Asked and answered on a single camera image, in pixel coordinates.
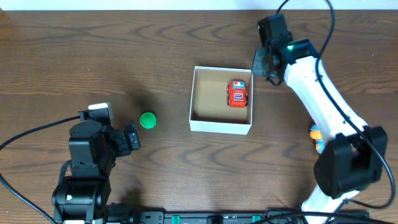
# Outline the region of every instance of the wooden table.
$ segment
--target wooden table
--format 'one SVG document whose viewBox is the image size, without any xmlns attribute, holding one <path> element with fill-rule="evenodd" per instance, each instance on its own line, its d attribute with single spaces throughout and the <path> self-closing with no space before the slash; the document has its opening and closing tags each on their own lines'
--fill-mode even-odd
<svg viewBox="0 0 398 224">
<path fill-rule="evenodd" d="M 110 202 L 168 211 L 298 207 L 315 186 L 311 118 L 285 84 L 254 84 L 247 136 L 194 133 L 188 113 L 196 65 L 250 68 L 260 40 L 256 22 L 274 11 L 4 12 L 0 21 L 0 141 L 110 102 L 116 128 L 154 110 L 158 125 L 138 127 L 139 151 L 117 160 Z M 287 11 L 295 38 L 316 48 L 326 11 Z M 396 11 L 338 11 L 324 65 L 337 89 L 371 126 L 389 136 L 386 158 L 398 175 L 398 16 Z M 0 153 L 0 171 L 53 214 L 51 195 L 70 159 L 62 124 L 23 137 Z M 384 203 L 381 181 L 357 197 Z M 398 222 L 398 202 L 371 210 Z M 0 186 L 1 223 L 43 223 Z"/>
</svg>

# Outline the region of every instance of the red toy car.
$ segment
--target red toy car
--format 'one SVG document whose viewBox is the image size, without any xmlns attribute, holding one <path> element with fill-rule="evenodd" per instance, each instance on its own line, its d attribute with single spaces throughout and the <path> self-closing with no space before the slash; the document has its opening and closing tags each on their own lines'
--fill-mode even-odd
<svg viewBox="0 0 398 224">
<path fill-rule="evenodd" d="M 226 87 L 226 104 L 230 107 L 244 108 L 248 105 L 248 87 L 244 81 L 231 80 Z"/>
</svg>

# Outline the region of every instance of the open box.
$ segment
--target open box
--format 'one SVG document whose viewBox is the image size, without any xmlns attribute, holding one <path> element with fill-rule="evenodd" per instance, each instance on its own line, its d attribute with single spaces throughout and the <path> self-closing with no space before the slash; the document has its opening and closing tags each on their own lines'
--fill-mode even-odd
<svg viewBox="0 0 398 224">
<path fill-rule="evenodd" d="M 249 103 L 245 108 L 227 105 L 227 85 L 243 80 L 248 86 Z M 253 76 L 251 70 L 195 67 L 189 123 L 191 131 L 247 134 L 252 125 Z"/>
</svg>

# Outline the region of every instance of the small toy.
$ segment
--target small toy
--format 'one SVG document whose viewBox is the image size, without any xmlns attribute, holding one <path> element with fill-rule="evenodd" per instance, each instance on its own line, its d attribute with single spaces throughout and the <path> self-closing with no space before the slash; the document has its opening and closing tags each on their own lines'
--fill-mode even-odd
<svg viewBox="0 0 398 224">
<path fill-rule="evenodd" d="M 152 129 L 156 126 L 156 115 L 151 111 L 145 112 L 141 115 L 139 122 L 145 129 Z"/>
<path fill-rule="evenodd" d="M 322 154 L 325 149 L 325 145 L 323 143 L 321 132 L 316 124 L 314 124 L 310 130 L 310 137 L 315 140 L 315 149 L 319 154 Z"/>
<path fill-rule="evenodd" d="M 229 84 L 226 87 L 226 92 L 228 94 L 226 104 L 229 107 L 244 108 L 248 105 L 248 87 L 246 86 L 244 81 L 229 81 Z"/>
</svg>

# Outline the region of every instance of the orange object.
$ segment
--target orange object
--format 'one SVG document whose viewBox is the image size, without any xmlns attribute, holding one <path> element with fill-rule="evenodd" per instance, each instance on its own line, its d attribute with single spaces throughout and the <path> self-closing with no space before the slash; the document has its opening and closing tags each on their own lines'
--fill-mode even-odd
<svg viewBox="0 0 398 224">
<path fill-rule="evenodd" d="M 321 140 L 321 132 L 319 130 L 311 130 L 310 131 L 310 137 L 314 140 Z"/>
<path fill-rule="evenodd" d="M 228 97 L 226 104 L 230 107 L 244 108 L 248 105 L 248 87 L 244 81 L 231 80 L 226 87 Z"/>
</svg>

